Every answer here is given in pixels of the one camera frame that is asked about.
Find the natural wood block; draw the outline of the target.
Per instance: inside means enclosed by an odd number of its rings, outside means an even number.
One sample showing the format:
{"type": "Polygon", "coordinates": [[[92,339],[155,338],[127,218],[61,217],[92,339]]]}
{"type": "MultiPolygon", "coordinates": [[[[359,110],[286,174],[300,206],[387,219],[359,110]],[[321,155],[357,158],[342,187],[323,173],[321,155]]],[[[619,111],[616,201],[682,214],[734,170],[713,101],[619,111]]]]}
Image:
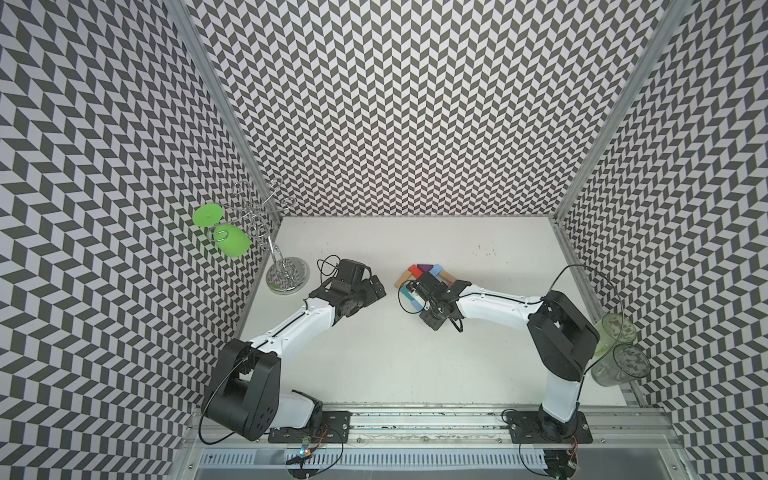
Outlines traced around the natural wood block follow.
{"type": "Polygon", "coordinates": [[[396,289],[399,289],[406,281],[412,278],[412,273],[410,270],[406,270],[396,281],[394,284],[394,287],[396,289]]]}
{"type": "Polygon", "coordinates": [[[457,278],[446,270],[440,270],[436,278],[447,286],[452,286],[457,281],[457,278]]]}

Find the teal rectangular block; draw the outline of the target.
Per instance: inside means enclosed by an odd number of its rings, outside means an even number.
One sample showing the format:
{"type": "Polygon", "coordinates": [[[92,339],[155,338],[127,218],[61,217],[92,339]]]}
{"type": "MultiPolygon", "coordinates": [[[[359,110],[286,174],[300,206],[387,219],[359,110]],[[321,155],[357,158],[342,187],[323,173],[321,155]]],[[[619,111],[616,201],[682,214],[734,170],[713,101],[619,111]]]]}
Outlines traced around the teal rectangular block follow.
{"type": "Polygon", "coordinates": [[[413,294],[408,290],[406,286],[402,286],[400,288],[401,293],[411,302],[416,302],[416,298],[413,296],[413,294]]]}

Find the red rectangular block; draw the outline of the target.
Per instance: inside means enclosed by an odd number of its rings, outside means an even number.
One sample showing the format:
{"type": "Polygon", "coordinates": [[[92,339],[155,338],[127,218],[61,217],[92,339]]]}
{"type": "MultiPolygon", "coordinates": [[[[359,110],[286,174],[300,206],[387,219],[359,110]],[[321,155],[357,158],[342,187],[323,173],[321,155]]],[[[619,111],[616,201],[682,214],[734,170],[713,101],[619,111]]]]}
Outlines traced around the red rectangular block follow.
{"type": "Polygon", "coordinates": [[[424,272],[417,265],[412,265],[408,268],[408,271],[415,279],[420,278],[424,274],[424,272]]]}

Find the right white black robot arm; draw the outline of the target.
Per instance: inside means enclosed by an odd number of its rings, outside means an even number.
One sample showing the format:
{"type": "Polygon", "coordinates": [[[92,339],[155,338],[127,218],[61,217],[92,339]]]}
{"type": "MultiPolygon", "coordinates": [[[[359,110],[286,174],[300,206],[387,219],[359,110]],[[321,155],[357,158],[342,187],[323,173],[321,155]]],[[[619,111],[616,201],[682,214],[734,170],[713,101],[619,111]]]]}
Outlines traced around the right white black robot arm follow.
{"type": "Polygon", "coordinates": [[[566,294],[551,289],[540,297],[514,296],[466,280],[448,285],[432,274],[407,281],[405,289],[435,331],[449,322],[462,332],[466,320],[483,320],[527,332],[548,372],[540,418],[558,425],[573,420],[600,334],[566,294]]]}

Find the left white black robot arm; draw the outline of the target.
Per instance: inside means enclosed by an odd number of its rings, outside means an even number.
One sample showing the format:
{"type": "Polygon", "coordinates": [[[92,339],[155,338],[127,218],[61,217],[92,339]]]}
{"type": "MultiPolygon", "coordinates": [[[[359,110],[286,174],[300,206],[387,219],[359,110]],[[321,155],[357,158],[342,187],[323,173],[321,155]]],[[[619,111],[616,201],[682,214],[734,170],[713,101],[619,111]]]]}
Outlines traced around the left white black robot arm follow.
{"type": "Polygon", "coordinates": [[[297,390],[284,391],[282,362],[340,320],[385,296],[369,266],[339,260],[330,276],[283,322],[250,340],[226,343],[206,387],[200,418],[250,441],[272,429],[318,429],[322,402],[297,390]]]}

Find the lower green cup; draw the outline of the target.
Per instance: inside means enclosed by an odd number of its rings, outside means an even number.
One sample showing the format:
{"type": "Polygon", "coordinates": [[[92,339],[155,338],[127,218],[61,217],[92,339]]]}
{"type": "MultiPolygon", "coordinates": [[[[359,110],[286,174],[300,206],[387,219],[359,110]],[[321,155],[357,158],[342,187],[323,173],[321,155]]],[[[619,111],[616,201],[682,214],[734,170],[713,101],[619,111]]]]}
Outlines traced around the lower green cup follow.
{"type": "Polygon", "coordinates": [[[229,258],[239,258],[251,247],[249,236],[239,227],[231,224],[216,226],[213,230],[213,241],[229,258]]]}

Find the green cup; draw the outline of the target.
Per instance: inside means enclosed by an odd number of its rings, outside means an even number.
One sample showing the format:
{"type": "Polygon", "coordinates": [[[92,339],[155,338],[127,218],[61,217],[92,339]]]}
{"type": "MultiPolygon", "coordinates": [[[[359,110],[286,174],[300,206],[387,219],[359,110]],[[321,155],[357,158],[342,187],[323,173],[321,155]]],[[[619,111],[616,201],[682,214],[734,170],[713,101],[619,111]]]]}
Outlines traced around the green cup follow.
{"type": "Polygon", "coordinates": [[[249,236],[239,227],[231,224],[216,226],[213,230],[213,241],[229,258],[239,258],[251,247],[249,236]]]}
{"type": "Polygon", "coordinates": [[[216,203],[209,203],[198,207],[192,215],[195,226],[210,228],[218,225],[224,216],[224,209],[216,203]]]}

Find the upper green cup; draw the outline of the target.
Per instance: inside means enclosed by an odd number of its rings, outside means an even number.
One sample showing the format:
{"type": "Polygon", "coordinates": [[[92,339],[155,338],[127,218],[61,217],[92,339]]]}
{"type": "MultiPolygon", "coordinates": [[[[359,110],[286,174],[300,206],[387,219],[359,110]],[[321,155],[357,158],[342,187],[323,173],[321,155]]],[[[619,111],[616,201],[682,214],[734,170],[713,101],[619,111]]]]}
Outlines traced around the upper green cup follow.
{"type": "Polygon", "coordinates": [[[192,215],[195,226],[210,228],[218,225],[224,216],[224,209],[216,203],[209,203],[198,207],[192,215]]]}

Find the green transparent glass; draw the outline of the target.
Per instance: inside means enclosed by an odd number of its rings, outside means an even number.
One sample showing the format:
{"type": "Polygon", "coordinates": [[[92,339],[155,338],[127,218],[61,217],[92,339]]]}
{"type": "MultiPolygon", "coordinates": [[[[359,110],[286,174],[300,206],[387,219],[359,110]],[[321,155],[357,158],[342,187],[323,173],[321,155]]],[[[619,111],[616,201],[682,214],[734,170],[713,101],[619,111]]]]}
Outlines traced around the green transparent glass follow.
{"type": "Polygon", "coordinates": [[[637,330],[631,318],[624,313],[607,313],[597,324],[599,341],[594,358],[601,357],[618,344],[631,344],[637,330]]]}

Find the grey transparent glass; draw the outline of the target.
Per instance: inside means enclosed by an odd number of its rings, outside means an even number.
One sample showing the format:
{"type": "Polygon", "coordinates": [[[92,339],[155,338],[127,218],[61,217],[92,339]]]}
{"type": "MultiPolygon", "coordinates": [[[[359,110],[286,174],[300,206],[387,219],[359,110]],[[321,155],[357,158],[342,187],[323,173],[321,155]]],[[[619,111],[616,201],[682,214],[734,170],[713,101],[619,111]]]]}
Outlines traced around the grey transparent glass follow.
{"type": "Polygon", "coordinates": [[[591,370],[593,380],[610,387],[645,378],[651,370],[650,360],[636,345],[615,346],[591,370]]]}

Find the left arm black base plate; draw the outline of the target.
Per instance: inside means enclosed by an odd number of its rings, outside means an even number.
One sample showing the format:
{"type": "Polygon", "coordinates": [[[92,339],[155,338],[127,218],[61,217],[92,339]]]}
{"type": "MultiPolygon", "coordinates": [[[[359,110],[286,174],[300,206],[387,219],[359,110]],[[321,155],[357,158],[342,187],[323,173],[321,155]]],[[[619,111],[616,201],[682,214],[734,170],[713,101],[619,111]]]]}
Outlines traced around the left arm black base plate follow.
{"type": "Polygon", "coordinates": [[[346,444],[349,438],[352,412],[348,410],[324,411],[318,419],[310,421],[307,427],[271,429],[268,442],[272,444],[346,444]]]}

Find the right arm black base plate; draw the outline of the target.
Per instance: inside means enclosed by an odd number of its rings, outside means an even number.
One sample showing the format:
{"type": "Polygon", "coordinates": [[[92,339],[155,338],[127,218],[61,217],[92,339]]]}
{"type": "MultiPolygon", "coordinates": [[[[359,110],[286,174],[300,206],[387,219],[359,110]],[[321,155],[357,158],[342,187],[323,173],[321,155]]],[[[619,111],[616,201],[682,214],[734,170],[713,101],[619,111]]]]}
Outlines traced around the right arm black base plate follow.
{"type": "Polygon", "coordinates": [[[586,416],[576,411],[565,423],[539,409],[537,411],[506,409],[501,413],[514,444],[592,444],[594,442],[586,416]]]}

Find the aluminium front rail frame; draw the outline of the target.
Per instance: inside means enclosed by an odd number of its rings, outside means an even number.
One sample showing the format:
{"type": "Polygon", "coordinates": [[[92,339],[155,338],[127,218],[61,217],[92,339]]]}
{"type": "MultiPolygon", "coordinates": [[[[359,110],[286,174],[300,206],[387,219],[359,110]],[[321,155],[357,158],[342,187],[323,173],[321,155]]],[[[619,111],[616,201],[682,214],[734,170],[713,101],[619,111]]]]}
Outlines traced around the aluminium front rail frame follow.
{"type": "Polygon", "coordinates": [[[272,444],[198,418],[172,479],[481,477],[693,479],[696,471],[657,408],[587,405],[592,444],[514,444],[501,413],[530,405],[331,404],[352,412],[346,444],[272,444]]]}

